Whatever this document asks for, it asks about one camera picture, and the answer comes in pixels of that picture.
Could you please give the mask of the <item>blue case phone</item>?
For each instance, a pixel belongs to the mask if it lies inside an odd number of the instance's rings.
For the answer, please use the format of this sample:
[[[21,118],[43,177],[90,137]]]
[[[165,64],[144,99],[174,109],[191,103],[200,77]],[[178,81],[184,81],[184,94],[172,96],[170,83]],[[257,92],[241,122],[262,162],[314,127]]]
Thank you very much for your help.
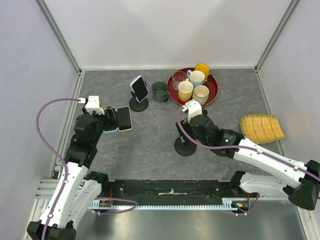
[[[117,131],[117,130],[103,130],[105,133],[108,133],[108,132],[115,132],[115,131]]]

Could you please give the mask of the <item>cream case phone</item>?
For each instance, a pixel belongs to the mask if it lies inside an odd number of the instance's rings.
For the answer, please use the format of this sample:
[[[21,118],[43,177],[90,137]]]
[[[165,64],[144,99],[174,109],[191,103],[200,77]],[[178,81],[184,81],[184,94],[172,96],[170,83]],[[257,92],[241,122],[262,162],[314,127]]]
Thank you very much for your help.
[[[119,107],[117,109],[118,115],[118,130],[120,132],[129,131],[133,128],[132,117],[129,106]]]

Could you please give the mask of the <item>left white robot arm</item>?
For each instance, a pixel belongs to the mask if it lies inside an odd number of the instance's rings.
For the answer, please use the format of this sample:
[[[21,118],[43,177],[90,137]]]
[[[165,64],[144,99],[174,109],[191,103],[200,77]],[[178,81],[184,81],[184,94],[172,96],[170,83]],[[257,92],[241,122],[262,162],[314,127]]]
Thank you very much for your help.
[[[27,233],[33,240],[74,240],[78,225],[94,199],[110,191],[105,173],[89,172],[103,132],[118,128],[114,107],[87,108],[75,120],[74,135],[66,150],[63,171],[53,196],[38,221]]]

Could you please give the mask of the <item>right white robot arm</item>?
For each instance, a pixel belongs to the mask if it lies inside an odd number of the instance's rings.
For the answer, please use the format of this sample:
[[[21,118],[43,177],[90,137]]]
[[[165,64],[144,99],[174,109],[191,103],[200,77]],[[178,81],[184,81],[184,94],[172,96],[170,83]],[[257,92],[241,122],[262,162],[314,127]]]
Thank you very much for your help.
[[[243,194],[261,198],[286,198],[292,204],[309,211],[316,208],[320,196],[320,164],[317,161],[298,161],[263,148],[242,134],[218,128],[205,114],[181,119],[175,123],[179,133],[176,144],[195,152],[197,147],[208,149],[221,157],[253,165],[267,175],[236,171],[229,191],[235,197]]]

